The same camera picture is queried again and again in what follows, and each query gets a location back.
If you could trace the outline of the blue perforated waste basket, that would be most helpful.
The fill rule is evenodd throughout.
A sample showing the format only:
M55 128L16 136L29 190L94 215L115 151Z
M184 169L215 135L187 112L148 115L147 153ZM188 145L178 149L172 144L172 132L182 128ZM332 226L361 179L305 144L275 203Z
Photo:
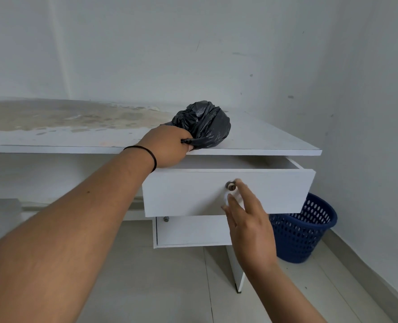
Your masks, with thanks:
M305 262L327 230L337 223L337 213L320 197L308 193L299 213L270 214L277 257L290 263Z

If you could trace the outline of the person's right forearm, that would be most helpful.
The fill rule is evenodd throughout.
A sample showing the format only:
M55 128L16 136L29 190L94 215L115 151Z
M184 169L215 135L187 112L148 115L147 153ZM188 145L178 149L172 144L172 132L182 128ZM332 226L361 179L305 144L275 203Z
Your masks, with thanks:
M272 323L327 323L276 261L247 261L248 280Z

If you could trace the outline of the white desk drawer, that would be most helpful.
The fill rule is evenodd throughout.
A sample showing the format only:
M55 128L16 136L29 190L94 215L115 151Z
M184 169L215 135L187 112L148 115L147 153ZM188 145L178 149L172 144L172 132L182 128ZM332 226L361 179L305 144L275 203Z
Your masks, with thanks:
M299 213L315 177L285 156L188 155L171 168L156 169L142 185L146 217L219 215L241 179L268 214Z

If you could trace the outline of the person's right hand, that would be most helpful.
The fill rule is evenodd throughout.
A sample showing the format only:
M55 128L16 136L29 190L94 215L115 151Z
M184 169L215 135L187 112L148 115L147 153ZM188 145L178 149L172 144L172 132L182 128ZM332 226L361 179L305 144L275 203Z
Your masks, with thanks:
M236 198L229 194L229 206L236 222L236 228L230 233L235 256L243 269L247 261L277 261L276 244L269 216L264 211L264 216L247 214L244 205L241 206Z

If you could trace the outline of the black wristband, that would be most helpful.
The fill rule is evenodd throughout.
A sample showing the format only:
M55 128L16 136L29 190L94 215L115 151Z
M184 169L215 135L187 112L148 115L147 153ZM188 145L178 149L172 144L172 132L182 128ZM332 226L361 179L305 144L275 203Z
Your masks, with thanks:
M153 173L156 170L158 162L157 162L157 159L156 159L155 155L153 154L153 152L151 152L148 148L140 146L140 145L127 146L127 147L125 147L123 149L123 151L125 151L126 149L129 149L129 148L142 149L142 150L148 152L149 155L151 156L151 158L153 159L153 162L154 162L154 166L153 166L153 169L152 169L151 173Z

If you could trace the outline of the white cabinet door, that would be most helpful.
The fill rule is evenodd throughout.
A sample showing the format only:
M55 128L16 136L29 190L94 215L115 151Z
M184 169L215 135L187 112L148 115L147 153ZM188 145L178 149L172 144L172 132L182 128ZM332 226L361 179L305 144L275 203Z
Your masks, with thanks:
M169 218L169 222L163 217L152 220L155 249L232 244L225 215Z

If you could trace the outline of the black plastic garbage bag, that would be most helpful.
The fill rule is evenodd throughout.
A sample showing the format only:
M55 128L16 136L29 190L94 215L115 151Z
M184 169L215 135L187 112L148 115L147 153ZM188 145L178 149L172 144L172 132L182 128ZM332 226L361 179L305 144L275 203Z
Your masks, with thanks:
M191 145L193 149L218 146L231 130L230 118L220 107L209 101L190 104L165 125L188 131L192 137L181 142Z

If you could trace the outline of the white desk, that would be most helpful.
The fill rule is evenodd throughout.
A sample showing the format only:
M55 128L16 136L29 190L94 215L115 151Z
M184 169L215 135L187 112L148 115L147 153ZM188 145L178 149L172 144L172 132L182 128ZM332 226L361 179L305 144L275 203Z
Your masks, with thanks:
M177 106L59 99L0 101L0 237L73 189L112 155L170 122ZM240 110L228 137L189 155L319 156L321 150ZM124 221L146 217L142 187ZM245 273L225 245L236 291Z

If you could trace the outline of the person's left hand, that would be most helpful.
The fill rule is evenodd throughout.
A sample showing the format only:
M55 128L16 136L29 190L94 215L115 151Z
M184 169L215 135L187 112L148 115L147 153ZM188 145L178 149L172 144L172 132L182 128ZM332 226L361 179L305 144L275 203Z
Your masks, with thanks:
M182 161L188 152L176 141L175 126L160 125L150 130L137 145L148 148L157 159L157 168L169 168Z

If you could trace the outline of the person's left forearm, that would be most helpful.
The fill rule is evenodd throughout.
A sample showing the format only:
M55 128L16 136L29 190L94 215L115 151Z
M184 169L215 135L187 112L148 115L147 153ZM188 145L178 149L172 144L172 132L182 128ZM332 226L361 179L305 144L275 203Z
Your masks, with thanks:
M154 166L129 148L0 239L0 323L74 323Z

